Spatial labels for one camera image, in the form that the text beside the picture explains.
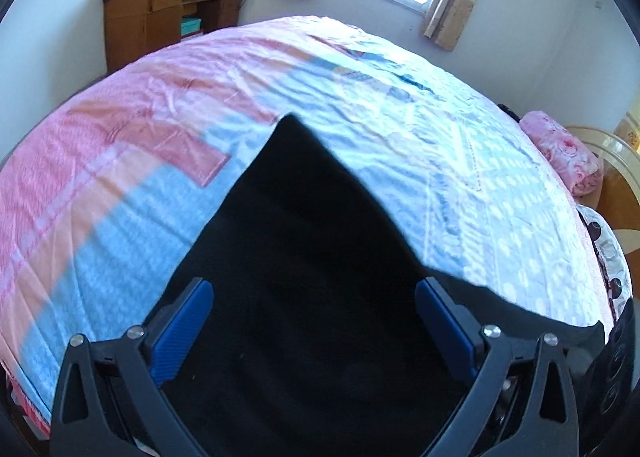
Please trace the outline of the black pants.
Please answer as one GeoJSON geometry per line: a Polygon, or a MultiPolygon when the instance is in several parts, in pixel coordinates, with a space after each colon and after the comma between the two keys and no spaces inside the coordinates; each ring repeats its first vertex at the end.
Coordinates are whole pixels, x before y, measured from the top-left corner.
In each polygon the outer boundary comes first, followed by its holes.
{"type": "Polygon", "coordinates": [[[162,390],[204,456],[426,456],[468,391],[416,310],[427,277],[509,337],[603,349],[601,325],[550,321],[423,265],[358,178],[286,116],[157,302],[194,278],[214,289],[162,390]]]}

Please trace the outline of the white dotted pillow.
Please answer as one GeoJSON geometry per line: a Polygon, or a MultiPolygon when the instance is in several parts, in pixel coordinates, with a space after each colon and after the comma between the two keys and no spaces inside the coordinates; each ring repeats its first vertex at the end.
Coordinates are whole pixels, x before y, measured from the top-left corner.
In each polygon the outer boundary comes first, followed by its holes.
{"type": "Polygon", "coordinates": [[[634,296],[626,255],[613,229],[600,213],[582,204],[578,204],[577,211],[586,226],[601,267],[613,321],[618,321],[627,301],[634,296]]]}

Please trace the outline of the pink blue patchwork bedspread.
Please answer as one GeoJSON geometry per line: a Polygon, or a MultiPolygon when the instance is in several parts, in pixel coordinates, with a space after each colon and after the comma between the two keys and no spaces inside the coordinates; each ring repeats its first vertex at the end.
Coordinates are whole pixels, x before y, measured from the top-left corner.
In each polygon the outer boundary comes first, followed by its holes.
{"type": "Polygon", "coordinates": [[[68,339],[143,321],[294,112],[423,263],[574,326],[614,325],[574,198],[514,119],[426,59],[330,18],[166,47],[41,121],[1,170],[1,364],[47,430],[68,339]]]}

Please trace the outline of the cream wooden headboard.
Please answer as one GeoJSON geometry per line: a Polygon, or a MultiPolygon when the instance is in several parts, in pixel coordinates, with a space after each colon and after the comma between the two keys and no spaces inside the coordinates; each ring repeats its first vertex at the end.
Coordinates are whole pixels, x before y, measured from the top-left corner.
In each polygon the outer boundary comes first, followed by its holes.
{"type": "Polygon", "coordinates": [[[596,209],[612,229],[639,229],[639,154],[613,133],[570,126],[568,131],[579,138],[603,165],[601,188],[582,199],[596,209]]]}

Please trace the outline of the pink floral folded blanket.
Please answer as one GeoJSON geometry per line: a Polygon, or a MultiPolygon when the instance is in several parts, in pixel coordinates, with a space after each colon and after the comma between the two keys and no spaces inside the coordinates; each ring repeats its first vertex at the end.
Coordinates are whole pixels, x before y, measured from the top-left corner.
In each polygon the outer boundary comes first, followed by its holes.
{"type": "Polygon", "coordinates": [[[582,141],[542,111],[531,111],[520,128],[547,159],[573,197],[585,197],[602,184],[603,164],[582,141]]]}

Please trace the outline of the teal box under desk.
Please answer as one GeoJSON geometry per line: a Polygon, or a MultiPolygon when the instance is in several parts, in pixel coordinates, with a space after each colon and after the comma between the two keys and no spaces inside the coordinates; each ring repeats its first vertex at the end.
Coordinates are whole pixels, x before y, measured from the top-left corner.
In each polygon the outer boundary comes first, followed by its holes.
{"type": "Polygon", "coordinates": [[[180,34],[187,36],[201,31],[202,21],[198,17],[183,17],[180,24],[180,34]]]}

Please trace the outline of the brown wooden desk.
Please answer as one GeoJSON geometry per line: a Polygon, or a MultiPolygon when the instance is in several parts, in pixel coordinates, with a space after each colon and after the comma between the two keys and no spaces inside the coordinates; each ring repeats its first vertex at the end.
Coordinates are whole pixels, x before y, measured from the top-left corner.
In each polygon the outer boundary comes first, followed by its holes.
{"type": "Polygon", "coordinates": [[[194,31],[235,27],[243,0],[102,0],[106,71],[113,73],[139,58],[188,36],[183,21],[195,18],[194,31]]]}

